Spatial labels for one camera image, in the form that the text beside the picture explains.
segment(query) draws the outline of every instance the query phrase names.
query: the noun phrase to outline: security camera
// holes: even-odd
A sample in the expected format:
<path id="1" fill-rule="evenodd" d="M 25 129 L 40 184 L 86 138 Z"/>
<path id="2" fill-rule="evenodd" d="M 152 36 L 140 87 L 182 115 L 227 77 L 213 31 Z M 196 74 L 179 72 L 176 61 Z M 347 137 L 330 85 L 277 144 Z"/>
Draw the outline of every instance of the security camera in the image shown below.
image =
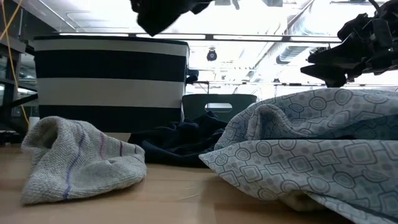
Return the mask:
<path id="1" fill-rule="evenodd" d="M 217 60 L 217 53 L 215 49 L 210 49 L 207 53 L 207 61 L 212 62 Z"/>

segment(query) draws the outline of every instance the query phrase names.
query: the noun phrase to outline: striped bin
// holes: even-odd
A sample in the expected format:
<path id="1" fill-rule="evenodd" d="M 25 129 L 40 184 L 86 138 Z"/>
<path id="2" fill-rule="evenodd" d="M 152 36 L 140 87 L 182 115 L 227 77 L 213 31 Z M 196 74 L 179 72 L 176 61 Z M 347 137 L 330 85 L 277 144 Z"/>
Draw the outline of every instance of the striped bin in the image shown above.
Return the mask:
<path id="1" fill-rule="evenodd" d="M 129 133 L 182 118 L 189 46 L 137 37 L 56 35 L 35 40 L 40 117 Z"/>

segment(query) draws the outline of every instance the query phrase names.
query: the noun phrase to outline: wooden table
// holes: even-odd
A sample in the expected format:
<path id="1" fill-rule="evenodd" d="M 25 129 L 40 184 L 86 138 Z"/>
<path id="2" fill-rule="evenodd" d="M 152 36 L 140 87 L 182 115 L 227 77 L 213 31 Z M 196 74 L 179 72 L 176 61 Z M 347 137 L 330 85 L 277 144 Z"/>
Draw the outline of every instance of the wooden table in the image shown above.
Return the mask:
<path id="1" fill-rule="evenodd" d="M 0 223 L 283 224 L 349 223 L 330 211 L 297 213 L 280 202 L 262 202 L 209 169 L 148 165 L 140 184 L 86 200 L 23 207 L 29 155 L 0 148 Z"/>

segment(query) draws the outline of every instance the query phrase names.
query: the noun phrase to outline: ceiling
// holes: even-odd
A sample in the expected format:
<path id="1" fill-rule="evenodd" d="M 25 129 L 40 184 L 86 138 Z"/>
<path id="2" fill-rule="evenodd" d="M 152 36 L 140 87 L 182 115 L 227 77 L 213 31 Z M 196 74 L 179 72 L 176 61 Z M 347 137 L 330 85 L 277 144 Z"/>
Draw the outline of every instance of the ceiling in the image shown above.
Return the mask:
<path id="1" fill-rule="evenodd" d="M 359 13 L 372 16 L 374 12 L 368 2 L 283 1 L 283 7 L 268 7 L 262 0 L 240 0 L 240 10 L 212 3 L 196 16 L 184 14 L 164 33 L 334 37 L 346 21 Z M 131 11 L 129 0 L 28 0 L 23 6 L 59 32 L 144 33 L 136 24 L 137 14 Z M 301 74 L 299 68 L 306 65 L 309 50 L 322 44 L 204 40 L 188 43 L 190 67 L 200 71 L 203 81 L 271 82 L 280 78 L 291 83 L 320 83 Z M 218 54 L 215 62 L 206 59 L 210 48 Z"/>

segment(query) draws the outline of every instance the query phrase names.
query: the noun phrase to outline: cable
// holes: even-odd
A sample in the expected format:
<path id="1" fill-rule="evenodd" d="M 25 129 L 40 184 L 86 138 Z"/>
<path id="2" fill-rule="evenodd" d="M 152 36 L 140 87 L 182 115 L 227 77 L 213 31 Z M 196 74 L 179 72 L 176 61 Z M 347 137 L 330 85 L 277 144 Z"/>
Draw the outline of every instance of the cable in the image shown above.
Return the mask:
<path id="1" fill-rule="evenodd" d="M 18 4 L 18 6 L 16 8 L 16 11 L 14 11 L 13 15 L 17 14 L 16 12 L 18 12 L 18 10 L 19 10 L 19 8 L 21 6 L 21 3 L 22 3 L 22 0 L 19 1 L 19 4 Z M 7 46 L 8 46 L 8 54 L 9 54 L 9 58 L 10 58 L 12 76 L 14 77 L 15 88 L 16 88 L 16 90 L 18 92 L 18 81 L 17 81 L 17 77 L 16 77 L 14 62 L 12 61 L 12 52 L 11 52 L 10 40 L 9 40 L 9 36 L 8 36 L 8 27 L 10 26 L 10 24 L 14 20 L 15 16 L 11 17 L 9 23 L 7 23 L 6 10 L 5 10 L 5 7 L 4 7 L 4 1 L 2 2 L 2 18 L 3 18 L 4 26 L 5 26 L 5 29 L 4 29 L 3 33 L 6 34 Z M 29 120 L 27 119 L 24 105 L 21 105 L 21 108 L 22 108 L 22 113 L 24 114 L 25 121 L 26 121 L 27 125 L 29 126 Z"/>
<path id="2" fill-rule="evenodd" d="M 375 1 L 375 0 L 368 0 L 376 9 L 377 14 L 380 15 L 381 14 L 381 10 L 380 10 L 380 6 L 379 4 Z"/>

